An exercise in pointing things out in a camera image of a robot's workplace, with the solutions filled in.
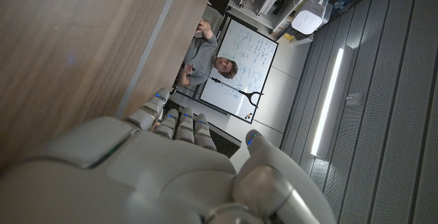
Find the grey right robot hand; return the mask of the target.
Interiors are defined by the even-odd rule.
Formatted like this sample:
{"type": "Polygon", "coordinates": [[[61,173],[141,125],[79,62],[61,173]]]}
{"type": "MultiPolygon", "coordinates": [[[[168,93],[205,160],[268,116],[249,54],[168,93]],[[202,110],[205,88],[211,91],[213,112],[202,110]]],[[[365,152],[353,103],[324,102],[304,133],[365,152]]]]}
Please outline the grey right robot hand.
{"type": "Polygon", "coordinates": [[[123,120],[87,121],[1,176],[2,223],[334,223],[312,179],[257,130],[235,170],[204,115],[160,89],[123,120]]]}

